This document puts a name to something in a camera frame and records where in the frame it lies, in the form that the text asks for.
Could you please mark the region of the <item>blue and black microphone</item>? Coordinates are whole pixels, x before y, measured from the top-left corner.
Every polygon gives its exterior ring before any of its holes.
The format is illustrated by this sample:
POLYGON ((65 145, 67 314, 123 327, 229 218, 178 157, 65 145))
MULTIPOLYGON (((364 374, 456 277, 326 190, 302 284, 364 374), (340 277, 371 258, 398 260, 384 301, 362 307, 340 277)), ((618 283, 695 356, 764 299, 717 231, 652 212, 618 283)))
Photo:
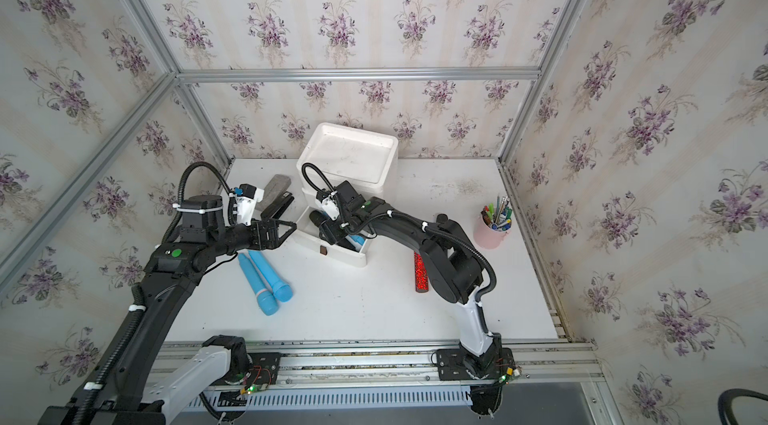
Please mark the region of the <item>blue and black microphone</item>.
POLYGON ((330 245, 359 252, 365 243, 365 240, 360 236, 348 235, 338 224, 319 210, 312 210, 309 213, 309 219, 317 227, 319 238, 330 245))

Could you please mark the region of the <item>blue toy microphone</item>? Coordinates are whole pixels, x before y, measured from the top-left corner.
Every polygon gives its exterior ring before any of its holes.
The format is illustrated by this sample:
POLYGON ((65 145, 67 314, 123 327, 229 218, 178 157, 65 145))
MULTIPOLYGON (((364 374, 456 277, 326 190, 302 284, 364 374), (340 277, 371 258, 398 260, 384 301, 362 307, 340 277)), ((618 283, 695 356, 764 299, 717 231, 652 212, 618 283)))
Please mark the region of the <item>blue toy microphone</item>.
POLYGON ((251 287, 259 309, 266 315, 274 315, 279 305, 271 290, 267 287, 252 260, 244 253, 238 255, 238 262, 249 286, 251 287))
POLYGON ((249 250, 248 255, 267 281, 275 299, 282 303, 290 301, 294 296, 292 287, 277 273, 266 257, 255 250, 249 250))

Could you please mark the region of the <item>white three-drawer cabinet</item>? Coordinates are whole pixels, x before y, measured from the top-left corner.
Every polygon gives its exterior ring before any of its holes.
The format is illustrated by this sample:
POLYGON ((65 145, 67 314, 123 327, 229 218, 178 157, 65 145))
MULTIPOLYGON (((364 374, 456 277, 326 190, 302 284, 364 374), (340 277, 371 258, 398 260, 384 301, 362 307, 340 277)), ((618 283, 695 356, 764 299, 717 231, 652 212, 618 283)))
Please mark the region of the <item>white three-drawer cabinet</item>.
POLYGON ((319 167, 334 185, 349 181, 365 197, 391 202, 397 196, 398 139, 332 123, 317 126, 296 166, 319 167))

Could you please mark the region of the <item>red glitter microphone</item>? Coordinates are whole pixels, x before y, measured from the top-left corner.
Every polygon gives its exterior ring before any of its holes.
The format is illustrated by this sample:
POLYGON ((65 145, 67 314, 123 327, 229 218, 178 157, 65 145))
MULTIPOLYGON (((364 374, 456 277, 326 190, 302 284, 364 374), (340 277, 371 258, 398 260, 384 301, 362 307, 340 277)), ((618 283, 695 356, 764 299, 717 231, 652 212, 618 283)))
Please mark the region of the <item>red glitter microphone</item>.
POLYGON ((414 279, 417 293, 429 291, 429 278, 423 259, 420 254, 414 253, 414 279))

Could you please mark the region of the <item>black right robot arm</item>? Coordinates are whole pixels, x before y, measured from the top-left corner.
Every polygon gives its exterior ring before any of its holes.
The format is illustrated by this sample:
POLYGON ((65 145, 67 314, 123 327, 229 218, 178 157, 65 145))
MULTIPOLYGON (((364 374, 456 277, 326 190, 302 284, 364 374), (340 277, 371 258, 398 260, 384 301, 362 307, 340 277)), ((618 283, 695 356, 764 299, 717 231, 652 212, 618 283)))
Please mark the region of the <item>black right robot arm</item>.
POLYGON ((445 214, 434 221, 416 218, 380 197, 364 197, 347 180, 334 185, 311 162, 302 163, 300 172, 326 216, 319 231, 331 244, 354 235, 383 236, 420 256, 431 289, 459 307, 456 323, 464 366, 474 378, 488 375, 501 358, 502 345, 501 336, 487 326, 482 298, 495 289, 497 277, 462 226, 445 214))

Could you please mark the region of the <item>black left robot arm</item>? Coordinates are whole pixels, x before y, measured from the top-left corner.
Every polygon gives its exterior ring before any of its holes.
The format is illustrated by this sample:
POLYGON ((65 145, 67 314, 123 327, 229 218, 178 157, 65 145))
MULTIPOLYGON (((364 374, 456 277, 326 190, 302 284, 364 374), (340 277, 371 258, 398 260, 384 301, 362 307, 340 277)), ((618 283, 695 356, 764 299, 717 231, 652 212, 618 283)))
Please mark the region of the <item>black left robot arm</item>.
POLYGON ((275 250, 296 231, 291 221, 253 218, 245 199, 258 190, 231 187, 221 172, 197 161, 177 186, 175 215, 151 253, 132 303, 93 372, 64 406, 50 406, 42 424, 169 424, 210 384, 249 368, 242 338, 216 336, 202 355, 177 370, 158 398, 144 390, 152 365, 183 305, 216 260, 245 250, 275 250))

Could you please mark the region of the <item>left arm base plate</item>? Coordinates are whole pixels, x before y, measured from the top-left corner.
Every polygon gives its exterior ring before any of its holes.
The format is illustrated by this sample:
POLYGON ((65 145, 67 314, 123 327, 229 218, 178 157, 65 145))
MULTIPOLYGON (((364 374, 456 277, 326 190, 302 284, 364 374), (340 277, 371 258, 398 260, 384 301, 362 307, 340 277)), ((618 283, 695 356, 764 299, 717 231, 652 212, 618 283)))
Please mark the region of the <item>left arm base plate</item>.
POLYGON ((245 407, 252 396, 276 384, 280 353, 249 353, 248 357, 242 371, 230 371, 215 382, 217 386, 234 387, 234 390, 219 393, 213 401, 216 407, 245 407))

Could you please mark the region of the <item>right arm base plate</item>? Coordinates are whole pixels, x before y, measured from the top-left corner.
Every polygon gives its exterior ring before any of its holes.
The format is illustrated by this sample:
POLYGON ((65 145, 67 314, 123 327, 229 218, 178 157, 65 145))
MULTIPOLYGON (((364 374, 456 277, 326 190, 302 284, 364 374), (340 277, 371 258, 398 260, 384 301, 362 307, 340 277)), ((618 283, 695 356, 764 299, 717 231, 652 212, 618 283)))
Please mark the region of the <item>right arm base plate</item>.
POLYGON ((505 383, 521 376, 512 350, 492 346, 475 356, 463 348, 438 349, 431 358, 440 381, 492 380, 505 383))

